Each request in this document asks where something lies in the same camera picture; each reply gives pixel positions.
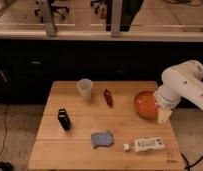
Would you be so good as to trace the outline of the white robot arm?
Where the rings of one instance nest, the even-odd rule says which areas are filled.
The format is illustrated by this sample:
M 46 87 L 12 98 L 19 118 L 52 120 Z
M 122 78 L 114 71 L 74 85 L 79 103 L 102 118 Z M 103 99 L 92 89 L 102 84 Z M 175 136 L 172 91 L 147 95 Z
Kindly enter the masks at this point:
M 158 123 L 165 123 L 172 110 L 185 98 L 203 110 L 203 65 L 189 60 L 165 69 L 161 74 L 162 85 L 153 96 L 158 106 Z

